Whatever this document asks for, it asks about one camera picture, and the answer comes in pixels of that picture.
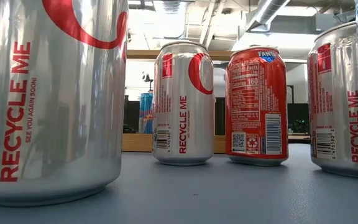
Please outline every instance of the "barcode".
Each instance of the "barcode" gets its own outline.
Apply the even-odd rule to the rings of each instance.
[[[246,134],[245,133],[232,133],[232,151],[244,152],[246,150]]]
[[[169,149],[171,145],[171,133],[169,130],[157,131],[157,149]]]
[[[316,151],[318,158],[336,159],[334,129],[316,130]]]
[[[282,154],[281,115],[266,114],[266,155]]]

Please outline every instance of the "exposed ceiling pipe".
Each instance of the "exposed ceiling pipe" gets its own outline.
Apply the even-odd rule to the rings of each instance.
[[[222,13],[223,10],[223,5],[226,1],[220,1],[219,5],[218,5],[218,9],[216,10],[216,16],[215,16],[215,20],[214,20],[214,24],[212,24],[211,28],[209,28],[209,32],[208,32],[208,37],[206,38],[206,44],[205,47],[208,49],[211,41],[212,41],[212,37],[215,34],[215,29],[216,29],[216,21],[219,19],[219,15]]]
[[[149,10],[149,11],[155,11],[154,6],[141,6],[138,4],[129,4],[129,9],[144,9],[144,10]]]
[[[187,2],[153,1],[160,31],[167,38],[180,38],[185,33]]]
[[[270,23],[277,16],[278,10],[286,6],[290,0],[260,0],[258,8],[247,25],[246,31]]]
[[[212,19],[212,13],[214,12],[214,8],[215,8],[215,1],[210,1],[209,5],[208,5],[208,11],[206,14],[206,18],[203,24],[203,29],[201,30],[201,35],[200,35],[200,44],[204,43],[204,39],[206,36],[206,33],[209,29],[209,25],[211,24],[211,19]]]
[[[335,4],[337,4],[338,1],[331,1],[330,3],[328,3],[326,6],[324,6],[322,9],[320,9],[318,11],[318,13],[325,13],[326,11],[328,11],[330,8],[332,8]]]

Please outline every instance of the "wooden counter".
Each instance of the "wooden counter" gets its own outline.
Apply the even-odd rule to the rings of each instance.
[[[215,153],[224,153],[225,136],[215,136]],[[305,140],[309,136],[289,136],[289,140],[299,141]],[[124,134],[123,140],[124,152],[151,152],[152,151],[152,135],[151,134]]]

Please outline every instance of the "red can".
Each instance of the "red can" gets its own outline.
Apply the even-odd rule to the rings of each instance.
[[[226,69],[226,154],[233,162],[279,166],[288,159],[285,64],[273,47],[231,55]]]

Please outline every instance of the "qr code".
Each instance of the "qr code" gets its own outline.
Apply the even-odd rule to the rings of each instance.
[[[244,151],[246,145],[246,134],[245,133],[233,133],[232,134],[232,145],[235,151]]]

